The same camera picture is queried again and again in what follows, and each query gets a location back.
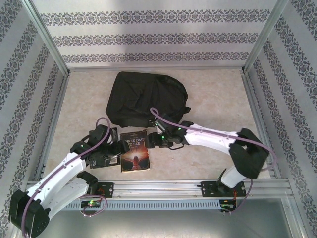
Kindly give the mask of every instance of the aluminum frame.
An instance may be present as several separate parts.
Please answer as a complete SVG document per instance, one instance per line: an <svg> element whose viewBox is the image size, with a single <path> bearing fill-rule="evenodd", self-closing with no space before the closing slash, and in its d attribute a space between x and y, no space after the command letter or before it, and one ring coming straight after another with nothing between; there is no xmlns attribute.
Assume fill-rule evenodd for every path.
<svg viewBox="0 0 317 238"><path fill-rule="evenodd" d="M226 200L232 197L203 197L202 181L210 180L138 180L138 181L99 181L112 182L113 195L108 200ZM37 181L29 181L27 188ZM244 181L245 188L250 188L250 180ZM287 178L262 178L253 181L253 187L248 199L293 198L293 191Z"/></svg>
<svg viewBox="0 0 317 238"><path fill-rule="evenodd" d="M56 61L59 69L62 71L63 75L68 75L69 69L32 0L21 0L21 2L37 28L42 40Z"/></svg>
<svg viewBox="0 0 317 238"><path fill-rule="evenodd" d="M266 42L268 36L270 35L272 29L274 28L274 25L276 24L277 20L279 19L280 15L282 14L286 4L288 3L288 0L277 0L271 14L269 15L261 33L259 34L259 37L257 38L254 46L251 49L251 52L249 53L249 56L244 64L243 72L248 73L251 69L254 61L258 57L259 52L262 49L262 46Z"/></svg>

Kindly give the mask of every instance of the floral pattern stripe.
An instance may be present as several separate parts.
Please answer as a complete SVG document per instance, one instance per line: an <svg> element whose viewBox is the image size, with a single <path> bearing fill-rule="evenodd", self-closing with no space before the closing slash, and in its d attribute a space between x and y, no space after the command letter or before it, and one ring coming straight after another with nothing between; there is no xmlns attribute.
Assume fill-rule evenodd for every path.
<svg viewBox="0 0 317 238"><path fill-rule="evenodd" d="M275 29L286 48L293 65L300 76L303 85L306 87L315 109L317 110L317 76L311 67L310 62L305 57L305 53L300 47L297 39L292 33L284 17L280 17L275 25Z"/></svg>
<svg viewBox="0 0 317 238"><path fill-rule="evenodd" d="M0 179L5 171L6 164L11 156L11 151L15 145L17 136L20 132L20 128L23 124L26 113L29 109L33 94L36 90L36 86L40 80L44 65L49 57L49 50L46 45L43 45L40 53L35 61L35 65L31 71L26 85L24 86L22 95L20 96L19 103L14 111L11 122L6 130L6 134L1 142L0 146Z"/></svg>
<svg viewBox="0 0 317 238"><path fill-rule="evenodd" d="M269 112L271 114L271 117L274 123L274 127L278 134L278 139L282 146L285 159L290 168L290 172L291 172L291 175L293 176L293 180L295 181L295 186L298 190L300 201L305 210L306 217L309 220L310 225L312 226L313 234L317 236L317 211L314 205L314 199L310 195L310 190L307 188L308 185L305 178L305 172L298 165L298 158L294 152L291 138L289 137L288 132L285 129L284 121L281 118L278 105L276 103L276 100L274 99L266 74L263 70L263 67L259 59L256 59L256 61L253 64L253 67L257 74L257 80L260 83L262 93L264 94L266 104L268 106Z"/></svg>
<svg viewBox="0 0 317 238"><path fill-rule="evenodd" d="M11 87L18 76L18 72L21 70L21 66L25 61L25 58L34 42L37 35L37 30L34 24L30 21L19 43L14 49L9 62L6 64L6 68L1 74L0 80L0 111L2 110L2 105L5 103L5 99L11 91Z"/></svg>
<svg viewBox="0 0 317 238"><path fill-rule="evenodd" d="M10 29L18 13L22 9L22 3L19 0L7 0L0 10L0 42Z"/></svg>
<svg viewBox="0 0 317 238"><path fill-rule="evenodd" d="M273 70L276 82L280 87L281 93L289 109L294 125L296 126L299 137L302 140L302 144L304 145L311 165L314 168L314 172L317 173L317 143L315 141L315 138L312 136L312 131L309 128L308 123L306 122L306 118L303 115L301 106L297 102L292 86L288 82L284 69L269 40L266 41L266 43L264 44L263 51L267 57L268 62L270 63L271 69Z"/></svg>
<svg viewBox="0 0 317 238"><path fill-rule="evenodd" d="M189 22L265 22L269 14L270 10L268 9L208 9L42 13L41 17L47 26L67 26Z"/></svg>
<svg viewBox="0 0 317 238"><path fill-rule="evenodd" d="M66 63L246 60L249 52L167 52L63 55Z"/></svg>
<svg viewBox="0 0 317 238"><path fill-rule="evenodd" d="M291 0L311 35L317 41L317 7L312 0Z"/></svg>
<svg viewBox="0 0 317 238"><path fill-rule="evenodd" d="M259 35L257 33L165 33L132 35L54 36L53 39L58 47L62 47L145 44L253 44L258 36Z"/></svg>
<svg viewBox="0 0 317 238"><path fill-rule="evenodd" d="M29 166L30 158L33 153L34 145L36 143L36 139L38 137L40 127L42 125L45 111L49 104L49 100L51 97L51 93L53 91L54 84L56 82L56 77L58 75L59 68L56 62L53 64L53 67L50 71L49 78L47 80L45 89L43 91L40 104L38 105L36 114L33 119L33 123L30 128L30 132L27 136L27 141L25 142L25 146L21 153L21 158L19 159L19 164L14 173L14 179L12 180L12 184L9 189L9 193L6 195L7 200L4 202L4 209L2 210L2 215L0 217L0 237L5 237L5 232L8 229L8 215L9 215L9 207L10 207L10 199L14 192L22 187L23 181L25 181L25 173ZM62 87L62 83L59 88L58 94L60 94ZM55 101L55 105L53 108L53 113L55 111L57 105L57 100Z"/></svg>

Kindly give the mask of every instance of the black joint housing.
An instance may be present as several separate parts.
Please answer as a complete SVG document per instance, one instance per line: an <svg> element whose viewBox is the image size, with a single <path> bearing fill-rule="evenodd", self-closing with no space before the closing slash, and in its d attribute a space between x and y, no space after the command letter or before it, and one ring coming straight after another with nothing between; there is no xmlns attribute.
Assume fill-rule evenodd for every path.
<svg viewBox="0 0 317 238"><path fill-rule="evenodd" d="M83 179L84 181L86 181L86 184L89 185L87 194L96 194L98 179L95 176L87 171L83 171L80 172L77 177Z"/></svg>
<svg viewBox="0 0 317 238"><path fill-rule="evenodd" d="M89 131L89 139L87 144L91 147L98 144L99 141L101 141L104 136L106 135L108 127L102 124L99 124L96 126L96 129ZM111 136L111 133L107 136L107 138L104 140L103 144L107 144L109 137Z"/></svg>
<svg viewBox="0 0 317 238"><path fill-rule="evenodd" d="M74 152L74 153L79 155L79 154L89 150L90 148L91 148L91 146L88 145L86 142L78 141L70 148L70 152L71 153ZM89 154L82 156L81 159L86 160L88 157L89 157Z"/></svg>
<svg viewBox="0 0 317 238"><path fill-rule="evenodd" d="M21 190L17 190L11 197L9 221L19 229L21 229L22 225L24 208L29 200L30 197ZM40 200L33 200L26 213L25 231L33 238L41 234L50 221L49 210L45 210L40 202Z"/></svg>
<svg viewBox="0 0 317 238"><path fill-rule="evenodd" d="M249 129L243 128L237 135L240 138L261 143ZM256 179L268 157L268 150L240 140L236 140L229 147L229 153L237 171L249 179Z"/></svg>
<svg viewBox="0 0 317 238"><path fill-rule="evenodd" d="M166 114L163 114L162 117L170 122L177 123ZM155 146L158 146L159 148L170 148L174 143L189 145L185 139L187 133L186 129L167 124L160 119L155 119L154 125L162 131L162 134L149 134L145 139L146 148L154 148ZM193 123L190 121L183 121L181 125L190 127Z"/></svg>

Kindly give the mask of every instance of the patterned wall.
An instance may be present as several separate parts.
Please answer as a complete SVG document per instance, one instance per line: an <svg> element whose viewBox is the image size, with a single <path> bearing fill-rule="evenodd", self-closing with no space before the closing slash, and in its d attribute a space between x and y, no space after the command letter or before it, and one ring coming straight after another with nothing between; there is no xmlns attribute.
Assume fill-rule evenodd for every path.
<svg viewBox="0 0 317 238"><path fill-rule="evenodd" d="M249 72L309 237L317 237L316 19L316 0L290 0Z"/></svg>
<svg viewBox="0 0 317 238"><path fill-rule="evenodd" d="M0 0L0 238L43 152L64 75L19 0Z"/></svg>
<svg viewBox="0 0 317 238"><path fill-rule="evenodd" d="M243 66L276 0L34 0L69 67Z"/></svg>

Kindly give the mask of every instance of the black backpack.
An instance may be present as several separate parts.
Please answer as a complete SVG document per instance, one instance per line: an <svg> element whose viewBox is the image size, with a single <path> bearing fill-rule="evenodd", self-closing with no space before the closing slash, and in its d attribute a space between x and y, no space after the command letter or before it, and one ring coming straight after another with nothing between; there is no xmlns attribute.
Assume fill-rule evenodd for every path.
<svg viewBox="0 0 317 238"><path fill-rule="evenodd" d="M110 94L106 114L121 127L153 127L150 108L179 122L191 108L183 84L167 75L151 73L118 73Z"/></svg>

